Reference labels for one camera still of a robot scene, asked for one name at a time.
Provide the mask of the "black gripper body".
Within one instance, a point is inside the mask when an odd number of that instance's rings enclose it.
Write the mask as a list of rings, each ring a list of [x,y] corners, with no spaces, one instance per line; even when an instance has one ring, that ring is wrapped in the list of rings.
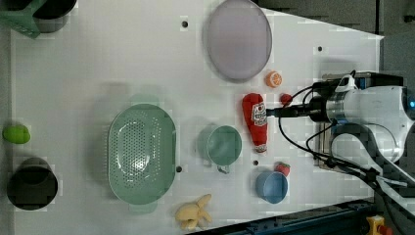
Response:
[[[307,104],[292,105],[284,108],[267,109],[268,117],[276,118],[300,118],[309,117],[314,122],[326,122],[326,100],[322,97],[314,97]]]

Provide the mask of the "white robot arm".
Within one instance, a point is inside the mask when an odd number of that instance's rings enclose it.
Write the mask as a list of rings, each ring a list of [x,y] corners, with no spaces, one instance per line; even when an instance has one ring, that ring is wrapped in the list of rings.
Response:
[[[269,117],[309,117],[333,130],[329,152],[302,149],[328,167],[341,166],[360,176],[410,219],[414,217],[414,177],[396,162],[403,157],[407,135],[414,126],[414,109],[402,86],[363,90],[315,88],[316,95],[299,105],[268,109]]]

